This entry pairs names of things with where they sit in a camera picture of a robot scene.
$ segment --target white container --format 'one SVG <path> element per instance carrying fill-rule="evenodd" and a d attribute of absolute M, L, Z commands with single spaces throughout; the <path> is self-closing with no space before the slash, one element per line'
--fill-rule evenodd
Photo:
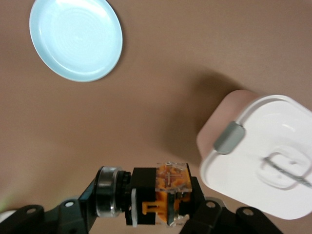
<path fill-rule="evenodd" d="M 312 112 L 282 95 L 255 98 L 248 91 L 229 94 L 200 131 L 201 178 L 209 188 L 279 218 L 308 215 Z"/>

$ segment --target tabletop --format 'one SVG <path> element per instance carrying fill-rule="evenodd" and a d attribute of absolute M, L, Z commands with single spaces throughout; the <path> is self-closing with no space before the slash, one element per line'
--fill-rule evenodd
<path fill-rule="evenodd" d="M 123 33 L 116 67 L 80 83 L 51 71 L 29 34 L 34 0 L 0 2 L 0 211 L 51 209 L 79 195 L 102 165 L 187 162 L 199 178 L 196 136 L 231 91 L 287 95 L 312 110 L 312 1 L 109 0 Z M 205 187 L 231 211 L 242 206 Z M 268 216 L 310 233 L 312 214 Z M 178 233 L 98 219 L 91 233 Z"/>

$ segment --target bolt hole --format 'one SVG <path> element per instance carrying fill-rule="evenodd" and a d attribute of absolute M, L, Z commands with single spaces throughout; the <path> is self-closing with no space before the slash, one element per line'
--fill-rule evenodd
<path fill-rule="evenodd" d="M 69 201 L 69 202 L 66 202 L 66 203 L 65 203 L 65 206 L 66 206 L 66 207 L 71 207 L 73 204 L 74 204 L 73 201 Z"/>
<path fill-rule="evenodd" d="M 69 234 L 75 234 L 77 232 L 78 230 L 76 228 L 72 228 L 71 230 L 69 230 Z"/>
<path fill-rule="evenodd" d="M 243 213 L 245 214 L 245 215 L 248 215 L 248 216 L 253 216 L 253 211 L 252 210 L 250 210 L 250 209 L 244 209 L 243 210 Z"/>
<path fill-rule="evenodd" d="M 214 208 L 215 207 L 215 203 L 212 201 L 208 201 L 206 204 L 209 208 Z"/>
<path fill-rule="evenodd" d="M 35 212 L 36 211 L 36 208 L 30 208 L 30 209 L 28 209 L 27 211 L 26 211 L 26 214 L 32 214 L 33 212 Z"/>

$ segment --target light blue plate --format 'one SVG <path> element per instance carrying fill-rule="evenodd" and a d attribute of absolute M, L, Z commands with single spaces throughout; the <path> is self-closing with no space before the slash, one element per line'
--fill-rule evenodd
<path fill-rule="evenodd" d="M 105 0 L 36 0 L 29 29 L 44 63 L 73 81 L 104 77 L 122 50 L 120 23 Z"/>

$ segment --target gray latch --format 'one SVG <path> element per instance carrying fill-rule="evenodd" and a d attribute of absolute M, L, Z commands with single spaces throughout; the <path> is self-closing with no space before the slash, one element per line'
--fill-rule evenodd
<path fill-rule="evenodd" d="M 223 133 L 214 143 L 214 149 L 222 155 L 227 155 L 241 142 L 246 130 L 235 121 L 229 123 Z"/>

